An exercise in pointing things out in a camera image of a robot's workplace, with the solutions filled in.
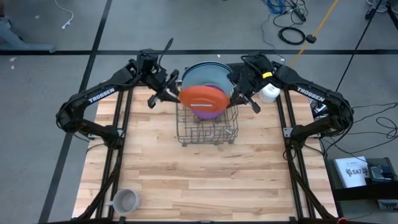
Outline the dark blue plate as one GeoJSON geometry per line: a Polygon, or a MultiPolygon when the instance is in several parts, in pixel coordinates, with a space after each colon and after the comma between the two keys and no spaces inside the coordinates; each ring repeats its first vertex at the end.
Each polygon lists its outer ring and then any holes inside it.
{"type": "Polygon", "coordinates": [[[231,73],[233,72],[232,69],[227,64],[221,63],[221,62],[215,62],[215,61],[205,61],[205,62],[195,63],[195,64],[193,64],[193,65],[191,65],[189,67],[185,67],[184,71],[192,70],[192,69],[194,69],[196,67],[199,67],[199,66],[202,66],[202,65],[217,65],[217,66],[220,66],[220,67],[223,67],[223,68],[227,69],[231,73]]]}

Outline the grey furniture base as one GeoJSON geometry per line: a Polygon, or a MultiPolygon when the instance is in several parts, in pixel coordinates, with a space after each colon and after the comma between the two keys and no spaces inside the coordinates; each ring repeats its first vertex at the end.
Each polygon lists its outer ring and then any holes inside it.
{"type": "Polygon", "coordinates": [[[55,47],[49,44],[28,44],[11,30],[12,24],[5,14],[4,0],[0,0],[0,50],[55,52],[55,47]]]}

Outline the grey mug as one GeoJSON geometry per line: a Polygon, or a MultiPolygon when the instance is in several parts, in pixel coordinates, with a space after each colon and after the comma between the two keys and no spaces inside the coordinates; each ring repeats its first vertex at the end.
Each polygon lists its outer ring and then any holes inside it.
{"type": "Polygon", "coordinates": [[[137,210],[141,205],[141,196],[134,190],[121,189],[106,206],[113,207],[114,211],[121,215],[126,215],[137,210]]]}

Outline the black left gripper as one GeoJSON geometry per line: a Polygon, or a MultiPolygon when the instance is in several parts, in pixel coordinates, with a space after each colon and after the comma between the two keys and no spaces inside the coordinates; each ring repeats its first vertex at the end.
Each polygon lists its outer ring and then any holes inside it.
{"type": "Polygon", "coordinates": [[[170,75],[167,74],[165,68],[160,67],[156,72],[147,73],[141,80],[142,83],[146,84],[151,90],[155,91],[147,100],[147,105],[153,108],[156,105],[157,100],[161,102],[168,101],[172,103],[180,103],[178,96],[180,90],[178,89],[177,78],[179,71],[174,70],[170,75]]]}

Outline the black electronic device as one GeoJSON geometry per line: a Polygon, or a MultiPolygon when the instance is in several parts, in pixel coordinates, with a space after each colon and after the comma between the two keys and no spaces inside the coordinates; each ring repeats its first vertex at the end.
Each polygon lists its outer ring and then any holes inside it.
{"type": "Polygon", "coordinates": [[[369,173],[373,184],[395,181],[395,175],[392,173],[392,170],[386,166],[370,166],[369,173]]]}

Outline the light blue plate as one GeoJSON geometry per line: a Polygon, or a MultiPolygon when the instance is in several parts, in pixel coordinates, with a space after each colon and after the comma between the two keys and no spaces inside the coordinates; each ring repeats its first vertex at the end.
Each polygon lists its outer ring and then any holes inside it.
{"type": "Polygon", "coordinates": [[[228,96],[232,96],[234,85],[228,79],[229,74],[232,73],[223,67],[202,65],[192,70],[184,71],[181,89],[184,90],[191,86],[215,84],[221,87],[228,96]]]}

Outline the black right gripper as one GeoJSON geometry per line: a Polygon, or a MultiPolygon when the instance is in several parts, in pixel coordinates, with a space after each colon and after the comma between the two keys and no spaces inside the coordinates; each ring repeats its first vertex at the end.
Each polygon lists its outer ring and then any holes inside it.
{"type": "Polygon", "coordinates": [[[250,66],[247,67],[251,70],[250,76],[232,81],[234,90],[229,99],[229,107],[249,104],[252,110],[258,114],[261,111],[261,107],[252,99],[252,97],[269,82],[262,78],[262,74],[254,71],[250,66]]]}

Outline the black power strip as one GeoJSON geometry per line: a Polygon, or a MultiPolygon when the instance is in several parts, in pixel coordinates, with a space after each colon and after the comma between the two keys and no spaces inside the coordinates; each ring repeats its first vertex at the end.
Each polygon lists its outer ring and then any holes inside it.
{"type": "Polygon", "coordinates": [[[301,11],[301,9],[295,7],[293,8],[293,12],[302,22],[307,21],[307,18],[305,17],[305,14],[301,11]]]}

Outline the black side cart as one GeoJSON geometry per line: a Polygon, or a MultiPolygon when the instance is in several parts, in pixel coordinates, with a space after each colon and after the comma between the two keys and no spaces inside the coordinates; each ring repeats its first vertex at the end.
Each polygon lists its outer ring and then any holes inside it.
{"type": "Polygon", "coordinates": [[[398,173],[392,168],[388,157],[366,159],[366,161],[368,171],[370,166],[389,167],[395,175],[395,181],[373,184],[369,174],[369,178],[366,178],[366,185],[344,188],[337,173],[334,159],[325,162],[338,215],[362,222],[395,224],[398,222],[398,210],[381,210],[377,201],[398,199],[398,173]]]}

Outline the black perforated floor grate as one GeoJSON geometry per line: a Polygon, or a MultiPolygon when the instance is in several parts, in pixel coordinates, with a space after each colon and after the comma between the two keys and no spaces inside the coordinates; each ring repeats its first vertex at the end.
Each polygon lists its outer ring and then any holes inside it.
{"type": "Polygon", "coordinates": [[[231,81],[237,82],[241,78],[248,77],[251,74],[251,70],[245,63],[227,63],[227,66],[232,71],[232,74],[229,76],[231,81]]]}

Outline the white printed booklet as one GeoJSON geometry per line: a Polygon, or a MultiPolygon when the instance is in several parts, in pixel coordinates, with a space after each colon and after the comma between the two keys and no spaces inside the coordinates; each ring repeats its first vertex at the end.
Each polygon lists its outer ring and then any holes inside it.
{"type": "Polygon", "coordinates": [[[369,171],[364,156],[335,159],[334,164],[344,188],[366,185],[369,171]]]}

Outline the grey wire dish rack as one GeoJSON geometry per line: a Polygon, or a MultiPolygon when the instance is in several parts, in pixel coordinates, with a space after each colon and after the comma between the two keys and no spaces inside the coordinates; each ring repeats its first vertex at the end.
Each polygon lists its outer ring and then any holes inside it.
{"type": "Polygon", "coordinates": [[[226,108],[213,119],[201,119],[181,102],[176,104],[177,140],[189,144],[233,144],[238,136],[238,108],[226,108]]]}

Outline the white mug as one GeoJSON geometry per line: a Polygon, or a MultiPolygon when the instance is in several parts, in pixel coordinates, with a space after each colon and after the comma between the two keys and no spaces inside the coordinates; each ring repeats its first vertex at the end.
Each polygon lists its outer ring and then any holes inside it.
{"type": "Polygon", "coordinates": [[[280,95],[280,89],[275,87],[271,83],[267,84],[259,92],[259,98],[264,103],[274,102],[279,95],[280,95]]]}

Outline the grey labelled box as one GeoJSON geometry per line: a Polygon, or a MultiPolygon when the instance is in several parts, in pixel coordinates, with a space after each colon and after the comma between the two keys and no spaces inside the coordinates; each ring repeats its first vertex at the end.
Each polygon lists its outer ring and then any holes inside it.
{"type": "Polygon", "coordinates": [[[382,199],[377,203],[381,210],[398,210],[398,199],[382,199]]]}

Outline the black tripod stand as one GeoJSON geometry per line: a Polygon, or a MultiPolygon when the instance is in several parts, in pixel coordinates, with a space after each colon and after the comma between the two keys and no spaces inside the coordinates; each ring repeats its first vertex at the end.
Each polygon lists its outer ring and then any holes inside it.
{"type": "MultiPolygon", "coordinates": [[[[343,79],[346,76],[346,73],[348,72],[349,67],[350,67],[350,65],[351,65],[351,63],[352,63],[352,61],[354,59],[354,56],[358,54],[359,46],[361,45],[361,43],[363,41],[363,38],[364,38],[365,34],[367,33],[367,31],[369,29],[369,26],[370,26],[370,24],[372,23],[372,21],[374,19],[374,16],[377,13],[377,10],[379,9],[380,5],[383,2],[383,0],[376,0],[376,1],[377,1],[377,4],[376,5],[371,4],[369,9],[368,9],[368,11],[367,11],[367,13],[365,14],[365,20],[367,21],[366,27],[364,28],[363,33],[361,34],[361,37],[359,38],[355,48],[353,50],[351,50],[351,57],[350,57],[350,59],[348,61],[348,64],[347,64],[347,66],[346,66],[346,68],[345,68],[345,70],[344,70],[344,72],[343,72],[338,84],[337,84],[337,87],[335,89],[336,91],[339,90],[339,88],[340,88],[340,86],[341,86],[341,84],[343,82],[343,79]]],[[[386,7],[386,12],[389,15],[390,20],[392,21],[394,27],[398,31],[398,18],[397,18],[396,14],[392,10],[392,3],[396,3],[397,1],[398,0],[386,0],[385,7],[386,7]]]]}

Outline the orange plate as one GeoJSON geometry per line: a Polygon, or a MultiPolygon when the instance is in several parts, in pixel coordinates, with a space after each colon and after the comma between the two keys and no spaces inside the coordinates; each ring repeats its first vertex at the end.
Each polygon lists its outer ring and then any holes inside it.
{"type": "Polygon", "coordinates": [[[180,102],[191,110],[215,113],[229,105],[227,94],[212,86],[191,86],[180,91],[180,102]]]}

